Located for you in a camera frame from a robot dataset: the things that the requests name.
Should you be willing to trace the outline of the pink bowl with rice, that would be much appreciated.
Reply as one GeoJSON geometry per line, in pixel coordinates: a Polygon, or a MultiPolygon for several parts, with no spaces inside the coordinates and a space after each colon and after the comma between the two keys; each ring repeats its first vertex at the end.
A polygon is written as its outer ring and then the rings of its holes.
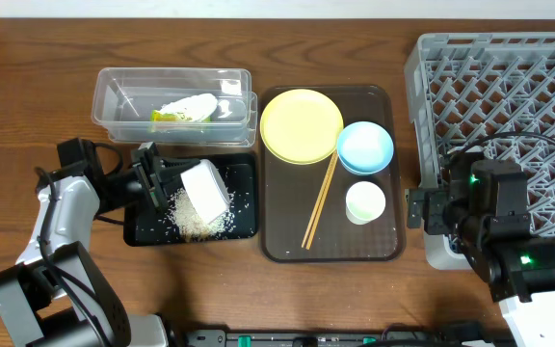
{"type": "Polygon", "coordinates": [[[199,217],[210,224],[230,206],[225,183],[214,164],[201,159],[181,175],[183,187],[199,217]]]}

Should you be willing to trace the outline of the green snack wrapper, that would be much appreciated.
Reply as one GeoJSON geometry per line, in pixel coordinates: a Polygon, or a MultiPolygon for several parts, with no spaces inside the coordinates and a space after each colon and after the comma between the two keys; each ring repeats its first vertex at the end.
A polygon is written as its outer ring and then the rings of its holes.
{"type": "Polygon", "coordinates": [[[149,127],[150,132],[166,132],[172,129],[172,123],[175,122],[210,122],[211,118],[206,117],[204,119],[194,119],[192,117],[187,117],[184,113],[174,113],[174,114],[162,114],[157,110],[153,110],[150,116],[151,126],[149,127]]]}

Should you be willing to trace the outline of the pale green cup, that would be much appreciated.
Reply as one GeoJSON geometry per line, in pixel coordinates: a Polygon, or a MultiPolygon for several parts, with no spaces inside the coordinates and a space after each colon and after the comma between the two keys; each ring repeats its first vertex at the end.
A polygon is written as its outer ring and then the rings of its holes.
{"type": "Polygon", "coordinates": [[[348,189],[345,203],[347,219],[355,225],[365,225],[383,214],[386,197],[378,185],[360,181],[348,189]]]}

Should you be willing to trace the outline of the rice pile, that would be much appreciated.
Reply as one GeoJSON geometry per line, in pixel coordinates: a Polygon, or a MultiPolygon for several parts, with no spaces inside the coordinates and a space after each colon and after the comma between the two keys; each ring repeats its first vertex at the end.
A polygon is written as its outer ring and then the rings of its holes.
{"type": "Polygon", "coordinates": [[[170,195],[166,216],[186,242],[222,237],[235,229],[234,214],[230,211],[221,214],[211,223],[205,223],[184,188],[179,188],[170,195]]]}

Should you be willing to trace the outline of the light blue bowl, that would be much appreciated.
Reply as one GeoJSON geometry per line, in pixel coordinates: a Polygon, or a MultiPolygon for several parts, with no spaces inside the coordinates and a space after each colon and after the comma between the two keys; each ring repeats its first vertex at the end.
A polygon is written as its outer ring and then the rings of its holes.
{"type": "Polygon", "coordinates": [[[394,143],[382,126],[370,121],[357,121],[342,130],[336,150],[346,171],[355,175],[371,175],[389,166],[394,143]]]}

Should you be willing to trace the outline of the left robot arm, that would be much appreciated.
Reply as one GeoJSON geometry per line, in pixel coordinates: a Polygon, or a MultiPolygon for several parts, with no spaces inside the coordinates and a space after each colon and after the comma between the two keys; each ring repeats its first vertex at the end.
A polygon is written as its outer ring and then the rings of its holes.
{"type": "Polygon", "coordinates": [[[35,169],[40,211],[28,246],[0,272],[0,317],[16,346],[185,346],[187,336],[161,314],[126,312],[89,244],[93,222],[107,212],[133,205],[165,211],[168,185],[198,160],[166,158],[144,143],[130,166],[106,173],[100,147],[62,142],[60,169],[35,169]]]}

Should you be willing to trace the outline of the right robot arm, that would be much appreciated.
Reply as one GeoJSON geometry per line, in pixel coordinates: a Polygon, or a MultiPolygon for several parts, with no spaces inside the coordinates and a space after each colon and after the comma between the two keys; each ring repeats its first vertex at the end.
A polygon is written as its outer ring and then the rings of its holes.
{"type": "Polygon", "coordinates": [[[555,242],[530,231],[527,175],[515,162],[460,153],[444,187],[408,192],[408,226],[453,236],[518,346],[555,346],[555,242]]]}

